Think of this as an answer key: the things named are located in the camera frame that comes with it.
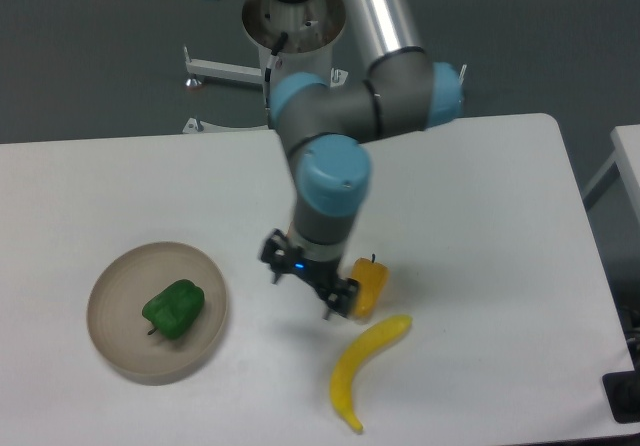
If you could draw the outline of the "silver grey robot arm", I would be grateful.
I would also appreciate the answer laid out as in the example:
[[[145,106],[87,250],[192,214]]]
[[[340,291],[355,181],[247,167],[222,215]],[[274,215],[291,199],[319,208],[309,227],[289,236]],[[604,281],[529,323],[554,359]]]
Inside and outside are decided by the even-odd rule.
[[[352,317],[365,286],[339,266],[369,189],[364,146],[457,119],[464,73],[428,57],[406,0],[245,0],[242,22],[296,194],[260,259]]]

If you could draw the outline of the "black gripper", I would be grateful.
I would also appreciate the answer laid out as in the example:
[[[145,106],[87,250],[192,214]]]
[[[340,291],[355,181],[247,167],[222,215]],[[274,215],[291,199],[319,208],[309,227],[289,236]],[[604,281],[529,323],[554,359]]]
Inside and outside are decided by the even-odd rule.
[[[357,302],[359,282],[338,276],[344,250],[345,241],[318,244],[296,230],[289,230],[285,235],[274,229],[265,239],[259,259],[269,267],[272,284],[277,284],[284,275],[293,274],[317,289],[325,304],[324,320],[333,314],[348,318]]]

